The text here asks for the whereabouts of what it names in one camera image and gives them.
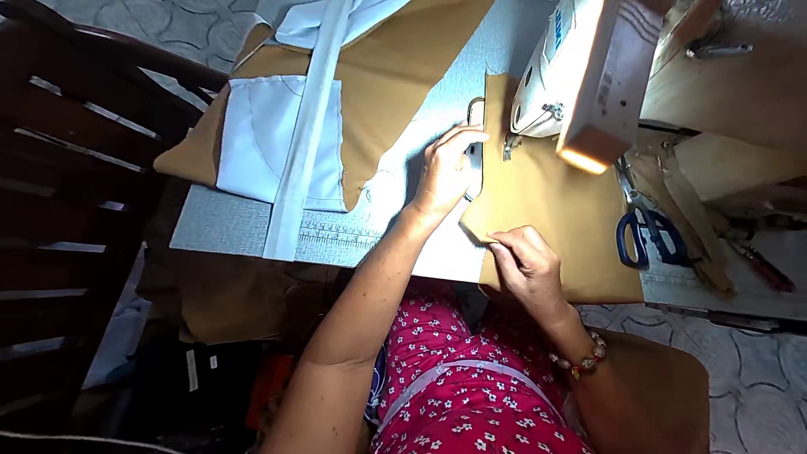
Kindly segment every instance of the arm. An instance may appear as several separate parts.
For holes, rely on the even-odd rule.
[[[524,306],[557,347],[558,355],[573,364],[592,356],[594,342],[580,315],[563,300],[560,258],[532,226],[490,233],[491,244],[505,287]],[[630,389],[607,357],[592,374],[580,380],[569,376],[572,393],[594,448],[600,454],[672,453],[672,440],[646,417]]]
[[[415,199],[360,264],[306,346],[262,454],[354,452],[373,364],[426,239],[468,188],[463,154],[488,135],[459,126],[425,150]]]

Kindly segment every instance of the woman's left hand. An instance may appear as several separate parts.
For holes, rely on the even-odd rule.
[[[468,126],[463,122],[426,147],[420,184],[409,206],[442,221],[470,186],[470,160],[465,150],[489,138],[482,125]]]

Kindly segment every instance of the blue-handled scissors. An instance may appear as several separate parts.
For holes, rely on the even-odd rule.
[[[645,246],[645,239],[639,231],[639,219],[636,211],[642,214],[647,229],[650,231],[650,240],[655,244],[656,249],[659,250],[662,263],[669,263],[671,265],[682,265],[688,267],[690,265],[689,257],[687,256],[687,245],[681,237],[681,233],[675,228],[672,221],[667,219],[661,213],[651,210],[647,207],[644,200],[645,196],[636,190],[633,185],[633,176],[630,174],[630,168],[625,157],[619,158],[614,163],[617,168],[617,177],[619,184],[622,186],[622,191],[625,193],[625,199],[628,201],[628,210],[617,224],[617,250],[619,251],[620,261],[627,267],[645,270],[650,266],[650,260],[647,258],[647,248]],[[637,260],[633,261],[628,254],[628,247],[625,244],[625,229],[630,226],[630,232],[633,236],[633,243],[636,245]],[[675,247],[675,252],[670,252],[664,238],[661,236],[659,228],[665,229],[670,235],[672,245]]]

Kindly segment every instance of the label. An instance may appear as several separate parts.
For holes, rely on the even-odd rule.
[[[561,0],[550,16],[547,27],[546,41],[544,42],[544,55],[547,61],[552,61],[555,53],[560,49],[571,29],[572,17],[575,15],[574,0]]]
[[[199,389],[199,376],[196,375],[196,355],[193,350],[185,352],[185,361],[188,363],[188,391]]]

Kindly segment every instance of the red floral dress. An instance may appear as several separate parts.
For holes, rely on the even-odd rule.
[[[486,318],[471,335],[450,284],[412,280],[387,339],[374,452],[591,453],[566,426],[537,327]]]

